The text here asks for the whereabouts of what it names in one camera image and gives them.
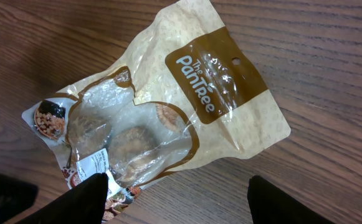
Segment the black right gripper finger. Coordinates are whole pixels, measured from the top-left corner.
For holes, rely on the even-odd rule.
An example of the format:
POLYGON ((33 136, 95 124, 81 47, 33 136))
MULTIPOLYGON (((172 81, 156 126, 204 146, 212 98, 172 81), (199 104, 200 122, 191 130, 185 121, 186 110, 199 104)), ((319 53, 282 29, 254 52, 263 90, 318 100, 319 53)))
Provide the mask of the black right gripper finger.
POLYGON ((247 200, 254 224, 333 224, 259 175, 249 180, 247 200))

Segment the brown snack pouch red label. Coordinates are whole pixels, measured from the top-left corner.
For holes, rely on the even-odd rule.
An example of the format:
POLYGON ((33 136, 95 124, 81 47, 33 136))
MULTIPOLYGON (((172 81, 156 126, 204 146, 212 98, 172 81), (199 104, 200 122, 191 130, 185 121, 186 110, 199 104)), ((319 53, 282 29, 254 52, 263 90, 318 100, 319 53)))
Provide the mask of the brown snack pouch red label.
POLYGON ((108 69, 24 111, 74 188, 108 176, 102 221, 147 186, 223 157, 249 159, 291 129, 208 0, 160 10, 108 69))

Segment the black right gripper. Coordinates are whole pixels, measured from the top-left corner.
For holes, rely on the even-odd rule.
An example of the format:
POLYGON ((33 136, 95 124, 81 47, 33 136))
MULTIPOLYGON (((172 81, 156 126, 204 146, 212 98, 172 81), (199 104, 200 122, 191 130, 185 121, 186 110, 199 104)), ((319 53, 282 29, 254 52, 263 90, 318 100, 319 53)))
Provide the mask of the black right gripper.
MULTIPOLYGON (((33 206, 38 186, 0 174, 0 223, 33 206)), ((61 195, 20 224, 101 224, 108 192, 108 176, 97 173, 61 195)))

